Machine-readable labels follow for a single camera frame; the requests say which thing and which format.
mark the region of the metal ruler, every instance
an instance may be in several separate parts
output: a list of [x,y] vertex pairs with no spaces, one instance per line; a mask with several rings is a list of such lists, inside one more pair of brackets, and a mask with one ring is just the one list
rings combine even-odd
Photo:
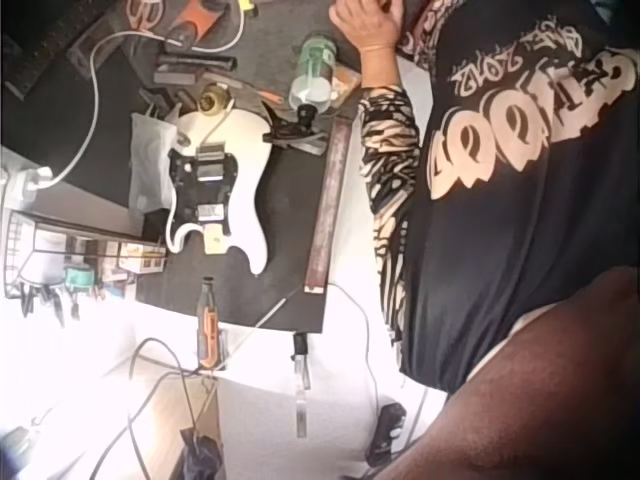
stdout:
[[338,218],[342,181],[347,165],[349,141],[351,140],[351,121],[336,117],[333,120],[327,165],[324,171],[322,194],[316,226],[313,232],[311,253],[307,265],[307,275],[304,281],[306,293],[323,294],[329,277],[329,263],[331,261],[331,244]]
[[3,72],[4,85],[24,100],[51,62],[113,3],[114,0],[76,0],[37,43],[25,49]]

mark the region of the guitar body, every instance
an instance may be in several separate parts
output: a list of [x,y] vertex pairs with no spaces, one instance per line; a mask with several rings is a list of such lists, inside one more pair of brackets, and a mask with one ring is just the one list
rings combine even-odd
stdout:
[[262,141],[270,127],[262,117],[246,110],[232,109],[220,123],[223,117],[224,113],[209,117],[200,112],[180,117],[175,123],[178,131],[189,138],[190,145],[176,147],[176,151],[192,157],[201,144],[224,144],[225,153],[235,158],[237,176],[226,219],[230,232],[224,245],[226,249],[232,246],[241,249],[249,259],[251,273],[259,275],[267,265],[268,249],[256,212],[255,196],[271,154],[271,144]]

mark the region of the hand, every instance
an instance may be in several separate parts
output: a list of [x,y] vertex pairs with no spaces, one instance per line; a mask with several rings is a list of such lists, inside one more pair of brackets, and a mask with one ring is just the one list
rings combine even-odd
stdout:
[[395,50],[402,28],[403,0],[390,0],[389,12],[382,0],[336,0],[329,9],[331,21],[360,54]]

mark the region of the patterned sleeve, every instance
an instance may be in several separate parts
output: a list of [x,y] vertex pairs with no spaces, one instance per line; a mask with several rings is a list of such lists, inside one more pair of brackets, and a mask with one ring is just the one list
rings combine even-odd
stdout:
[[371,89],[360,106],[364,146],[361,174],[374,215],[382,310],[399,340],[404,326],[408,205],[416,182],[419,131],[409,97],[401,87]]

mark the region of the black t-shirt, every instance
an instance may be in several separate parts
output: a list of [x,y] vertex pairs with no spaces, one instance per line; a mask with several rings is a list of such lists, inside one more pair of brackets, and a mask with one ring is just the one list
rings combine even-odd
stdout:
[[638,264],[640,55],[588,0],[435,1],[403,371],[453,392],[519,317]]

